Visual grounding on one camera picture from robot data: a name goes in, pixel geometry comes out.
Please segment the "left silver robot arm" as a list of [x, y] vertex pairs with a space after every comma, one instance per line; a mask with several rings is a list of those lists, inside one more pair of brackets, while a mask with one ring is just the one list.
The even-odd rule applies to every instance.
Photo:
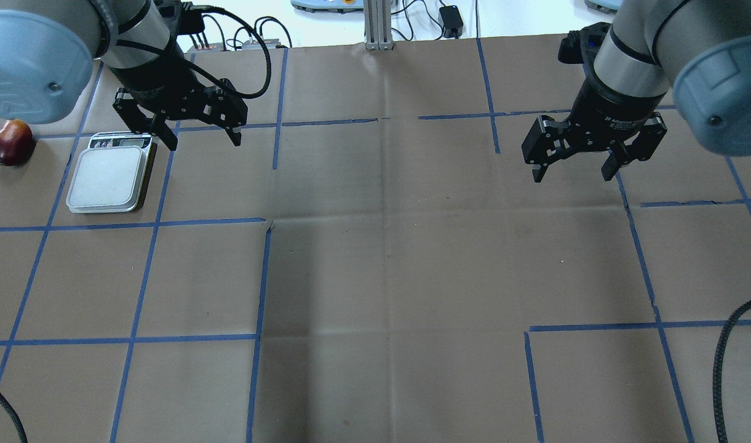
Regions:
[[0, 1], [0, 118], [51, 124], [73, 111], [100, 60], [121, 87], [112, 107], [170, 150], [170, 121], [197, 120], [241, 143], [249, 94], [193, 65], [179, 34], [224, 9], [183, 1]]

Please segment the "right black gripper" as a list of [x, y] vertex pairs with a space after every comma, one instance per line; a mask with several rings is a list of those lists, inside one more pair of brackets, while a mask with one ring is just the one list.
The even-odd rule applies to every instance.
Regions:
[[586, 78], [563, 124], [540, 115], [524, 138], [522, 157], [533, 181], [541, 183], [550, 165], [578, 153], [609, 152], [601, 167], [606, 182], [631, 162], [651, 159], [667, 134], [654, 112], [658, 104], [658, 97], [623, 95]]

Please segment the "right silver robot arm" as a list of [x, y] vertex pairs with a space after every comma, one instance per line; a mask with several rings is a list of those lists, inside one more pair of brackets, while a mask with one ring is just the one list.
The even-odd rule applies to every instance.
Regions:
[[604, 180], [651, 159], [668, 92], [701, 146], [751, 156], [751, 1], [624, 1], [611, 23], [570, 31], [558, 60], [584, 82], [566, 119], [540, 115], [522, 142], [536, 183], [578, 153], [608, 153]]

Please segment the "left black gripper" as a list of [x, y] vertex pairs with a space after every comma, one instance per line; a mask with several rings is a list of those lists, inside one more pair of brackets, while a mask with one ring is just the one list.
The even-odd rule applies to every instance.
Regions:
[[224, 129], [231, 143], [241, 146], [248, 117], [244, 99], [234, 95], [228, 79], [202, 84], [178, 48], [166, 47], [141, 66], [108, 62], [107, 67], [121, 84], [112, 107], [133, 134], [152, 135], [176, 151], [178, 137], [168, 121], [194, 119]]

